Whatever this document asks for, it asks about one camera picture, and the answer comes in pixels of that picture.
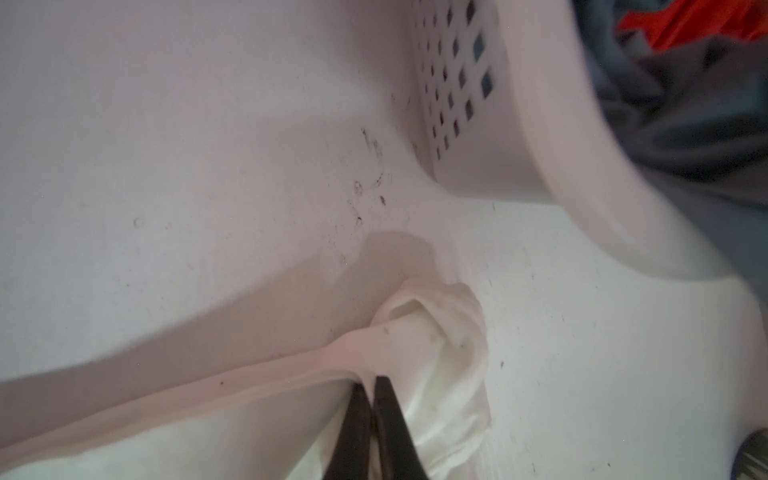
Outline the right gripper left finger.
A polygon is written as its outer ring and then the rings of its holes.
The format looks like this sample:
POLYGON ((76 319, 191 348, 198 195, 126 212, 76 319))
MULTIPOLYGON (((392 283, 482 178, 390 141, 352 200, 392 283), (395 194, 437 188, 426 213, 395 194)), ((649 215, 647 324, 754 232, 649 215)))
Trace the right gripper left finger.
POLYGON ((369 475, 372 409, 362 384, 355 384, 323 480, 366 480, 369 475))

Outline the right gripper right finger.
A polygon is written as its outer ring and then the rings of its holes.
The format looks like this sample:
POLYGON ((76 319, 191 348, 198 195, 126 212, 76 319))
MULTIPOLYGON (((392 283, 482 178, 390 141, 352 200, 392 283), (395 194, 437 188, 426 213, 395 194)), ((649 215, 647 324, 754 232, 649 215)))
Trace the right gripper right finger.
POLYGON ((381 478, 428 480, 391 380, 377 376, 372 405, 381 478))

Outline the white printed t-shirt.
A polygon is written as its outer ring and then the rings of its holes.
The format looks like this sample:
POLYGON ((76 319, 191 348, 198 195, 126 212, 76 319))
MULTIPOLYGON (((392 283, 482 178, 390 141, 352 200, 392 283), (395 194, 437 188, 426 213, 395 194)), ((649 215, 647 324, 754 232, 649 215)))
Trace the white printed t-shirt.
POLYGON ((466 475, 491 425, 482 308, 411 279, 368 327, 1 445, 5 479, 318 479, 351 390, 388 377, 432 479, 466 475))

